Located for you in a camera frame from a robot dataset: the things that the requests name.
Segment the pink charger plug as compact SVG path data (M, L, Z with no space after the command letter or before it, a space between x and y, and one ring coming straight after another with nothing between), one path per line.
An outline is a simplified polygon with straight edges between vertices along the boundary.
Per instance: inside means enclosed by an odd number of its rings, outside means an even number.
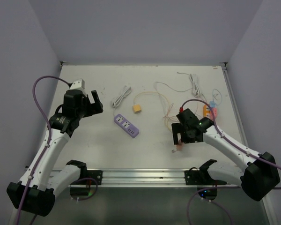
M176 145L176 150L181 151L183 149L184 143Z

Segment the yellow charger plug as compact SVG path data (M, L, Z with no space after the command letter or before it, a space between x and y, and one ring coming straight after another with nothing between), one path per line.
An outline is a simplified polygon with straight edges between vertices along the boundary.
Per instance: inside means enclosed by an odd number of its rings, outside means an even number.
M139 104L133 105L133 112L134 113L141 113L142 108Z

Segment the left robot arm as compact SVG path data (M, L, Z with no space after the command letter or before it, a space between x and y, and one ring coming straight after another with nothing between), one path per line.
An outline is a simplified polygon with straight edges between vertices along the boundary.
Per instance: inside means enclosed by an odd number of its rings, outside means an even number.
M70 160L60 172L50 176L80 120L103 112L97 91L91 91L91 95L93 103L82 90L67 90L64 94L63 104L49 119L49 129L33 162L17 183L11 182L7 187L7 195L16 209L45 217L69 185L98 184L88 176L86 163L77 160Z

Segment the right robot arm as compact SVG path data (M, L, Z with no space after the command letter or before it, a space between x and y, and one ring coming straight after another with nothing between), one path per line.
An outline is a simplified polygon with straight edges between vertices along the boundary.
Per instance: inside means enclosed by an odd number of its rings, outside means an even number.
M189 169L185 176L196 185L231 184L240 187L251 199L262 200L279 183L274 157L251 150L222 132L209 118L198 119L190 109L179 110L173 123L173 142L206 143L228 157L234 166L210 159L197 170Z

